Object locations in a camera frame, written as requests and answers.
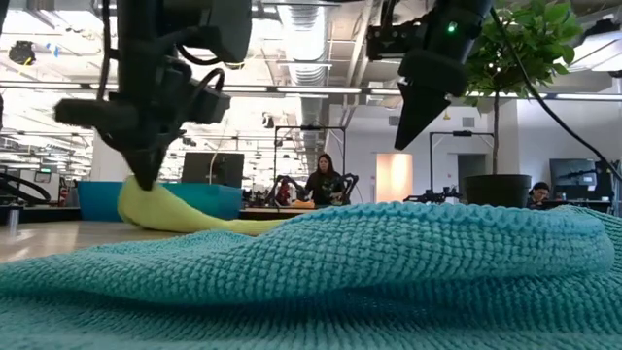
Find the black metal frame stand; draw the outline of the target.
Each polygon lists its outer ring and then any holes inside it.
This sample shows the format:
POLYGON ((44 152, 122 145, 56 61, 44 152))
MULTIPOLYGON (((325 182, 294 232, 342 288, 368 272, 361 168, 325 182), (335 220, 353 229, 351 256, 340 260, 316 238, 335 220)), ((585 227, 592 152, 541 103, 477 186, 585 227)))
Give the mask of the black metal frame stand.
POLYGON ((494 145, 491 142, 485 140, 485 137, 489 137, 491 140, 495 140, 495 135, 492 132, 474 132, 469 130, 456 130, 456 131, 431 131, 429 132, 429 173, 430 173, 430 187, 429 190, 433 192, 434 190, 434 168, 433 168, 433 157, 434 157, 434 148, 436 145, 434 144, 434 137, 436 135, 441 136, 452 136, 452 137, 473 137, 477 136, 481 140, 484 141, 491 149, 494 148, 494 145))
POLYGON ((277 187, 283 182, 283 179, 286 179, 288 184, 294 185, 296 190, 303 194, 303 199, 308 198, 309 192, 299 185, 295 180, 293 180, 289 176, 278 175, 277 174, 277 151, 279 148, 279 142, 281 138, 278 136, 278 132, 281 129, 286 130, 301 130, 301 131, 312 131, 312 132, 320 132, 320 131, 329 131, 329 130, 339 130, 343 134, 342 142, 346 141, 346 127, 345 126, 325 126, 325 125, 314 125, 314 124, 304 124, 304 125, 275 125, 274 126, 274 135, 273 135, 273 186, 270 190, 269 195, 274 196, 278 191, 277 187))

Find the white pillar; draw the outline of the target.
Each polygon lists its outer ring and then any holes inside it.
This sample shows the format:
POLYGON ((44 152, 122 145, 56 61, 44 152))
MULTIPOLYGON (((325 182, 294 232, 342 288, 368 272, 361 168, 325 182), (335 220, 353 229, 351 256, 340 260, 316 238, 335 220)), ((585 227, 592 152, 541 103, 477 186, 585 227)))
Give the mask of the white pillar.
POLYGON ((121 153, 107 146, 99 134, 94 132, 90 180, 122 182, 129 175, 130 169, 121 153))

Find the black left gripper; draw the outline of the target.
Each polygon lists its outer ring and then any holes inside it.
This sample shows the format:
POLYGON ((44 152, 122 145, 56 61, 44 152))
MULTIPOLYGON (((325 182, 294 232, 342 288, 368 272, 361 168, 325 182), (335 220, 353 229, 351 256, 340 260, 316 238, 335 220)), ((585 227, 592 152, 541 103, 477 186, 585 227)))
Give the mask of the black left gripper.
POLYGON ((106 100, 62 99, 54 106, 54 119, 95 129, 122 154, 140 188, 150 191, 174 128, 177 94, 188 87, 191 75, 191 68, 175 57, 120 58, 116 91, 106 100))

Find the teal microfiber towel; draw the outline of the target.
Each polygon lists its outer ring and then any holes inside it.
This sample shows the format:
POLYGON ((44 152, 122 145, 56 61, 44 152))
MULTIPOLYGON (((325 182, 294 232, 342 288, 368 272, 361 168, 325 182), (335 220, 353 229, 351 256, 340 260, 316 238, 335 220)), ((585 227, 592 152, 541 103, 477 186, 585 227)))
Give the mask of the teal microfiber towel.
POLYGON ((0 264, 0 350, 622 350, 622 219, 359 204, 0 264))

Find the green leafy potted tree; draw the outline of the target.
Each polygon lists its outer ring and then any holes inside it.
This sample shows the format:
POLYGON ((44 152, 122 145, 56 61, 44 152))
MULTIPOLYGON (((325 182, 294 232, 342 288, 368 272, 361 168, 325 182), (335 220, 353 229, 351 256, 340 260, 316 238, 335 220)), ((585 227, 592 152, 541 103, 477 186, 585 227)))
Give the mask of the green leafy potted tree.
POLYGON ((569 0, 494 0, 500 24, 488 16, 466 61, 465 103, 493 98, 492 172, 500 170, 499 121, 503 93, 529 96, 523 77, 548 86, 568 73, 575 58, 570 41, 582 33, 569 0))

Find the black plant pot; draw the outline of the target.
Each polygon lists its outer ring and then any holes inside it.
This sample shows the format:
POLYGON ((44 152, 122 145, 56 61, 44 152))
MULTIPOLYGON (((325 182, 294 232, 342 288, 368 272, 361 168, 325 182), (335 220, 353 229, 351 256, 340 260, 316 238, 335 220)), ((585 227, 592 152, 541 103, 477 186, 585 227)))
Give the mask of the black plant pot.
POLYGON ((492 174, 465 177, 469 204, 524 208, 532 177, 522 174, 492 174))

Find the lime green microfiber towel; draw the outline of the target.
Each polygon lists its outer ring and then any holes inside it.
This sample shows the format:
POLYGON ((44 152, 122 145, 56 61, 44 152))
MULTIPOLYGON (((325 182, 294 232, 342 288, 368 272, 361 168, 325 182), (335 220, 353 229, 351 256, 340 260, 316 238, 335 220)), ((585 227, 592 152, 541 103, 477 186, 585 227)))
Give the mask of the lime green microfiber towel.
POLYGON ((144 191, 133 175, 121 186, 117 205, 121 220, 140 228, 178 233, 224 230, 259 236, 284 223, 284 220, 225 220, 209 216, 191 207, 181 198, 154 183, 144 191))

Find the black background monitor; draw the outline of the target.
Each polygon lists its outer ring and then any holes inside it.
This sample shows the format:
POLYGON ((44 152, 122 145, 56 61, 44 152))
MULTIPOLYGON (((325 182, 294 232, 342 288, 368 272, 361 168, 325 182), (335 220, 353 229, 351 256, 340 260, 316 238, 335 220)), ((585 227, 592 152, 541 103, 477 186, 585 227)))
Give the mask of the black background monitor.
POLYGON ((241 188, 244 157, 242 154, 186 153, 181 181, 241 188))
POLYGON ((597 186, 596 163, 588 158, 549 160, 553 193, 564 199, 586 198, 597 186))

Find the blue plastic bin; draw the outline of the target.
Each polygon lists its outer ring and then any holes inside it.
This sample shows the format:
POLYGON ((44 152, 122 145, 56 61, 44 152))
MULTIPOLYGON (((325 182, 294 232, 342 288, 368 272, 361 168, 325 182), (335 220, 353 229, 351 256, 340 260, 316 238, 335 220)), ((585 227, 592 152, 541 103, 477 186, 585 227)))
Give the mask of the blue plastic bin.
MULTIPOLYGON (((78 199, 84 221, 120 222, 117 203, 122 182, 79 182, 78 199)), ((220 219, 237 219, 242 209, 242 190, 206 183, 163 183, 191 207, 220 219)))

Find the person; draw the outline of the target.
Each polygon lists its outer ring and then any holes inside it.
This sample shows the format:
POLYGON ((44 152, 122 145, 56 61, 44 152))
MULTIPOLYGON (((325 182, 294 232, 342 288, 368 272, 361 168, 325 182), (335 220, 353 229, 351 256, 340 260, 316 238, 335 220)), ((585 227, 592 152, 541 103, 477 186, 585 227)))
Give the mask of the person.
POLYGON ((539 209, 549 195, 549 185, 545 182, 537 182, 529 191, 527 207, 529 209, 539 209))
POLYGON ((332 205, 333 198, 342 191, 342 186, 336 182, 339 177, 331 157, 322 154, 318 158, 316 170, 307 179, 305 190, 311 194, 311 199, 317 206, 332 205))

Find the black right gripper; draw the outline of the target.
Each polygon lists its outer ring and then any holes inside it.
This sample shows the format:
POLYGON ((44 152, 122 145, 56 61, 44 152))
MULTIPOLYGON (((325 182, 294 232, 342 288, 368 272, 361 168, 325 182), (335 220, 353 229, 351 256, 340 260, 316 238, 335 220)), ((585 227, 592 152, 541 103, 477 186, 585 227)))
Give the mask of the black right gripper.
POLYGON ((493 0, 436 0, 420 18, 427 26, 423 47, 401 61, 398 84, 403 105, 394 147, 404 150, 467 88, 465 64, 493 0))

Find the black aluminium table frame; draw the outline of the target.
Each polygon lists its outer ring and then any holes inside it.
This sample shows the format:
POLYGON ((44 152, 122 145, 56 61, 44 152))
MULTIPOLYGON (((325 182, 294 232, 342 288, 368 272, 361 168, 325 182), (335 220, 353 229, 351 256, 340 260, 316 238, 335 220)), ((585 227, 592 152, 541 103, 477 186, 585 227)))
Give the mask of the black aluminium table frame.
MULTIPOLYGON (((289 219, 297 215, 305 214, 304 210, 281 210, 272 208, 249 208, 239 212, 239 218, 243 220, 281 220, 289 219)), ((20 224, 47 223, 47 222, 120 222, 121 217, 114 214, 111 217, 101 217, 82 214, 79 208, 25 208, 18 216, 20 224)))

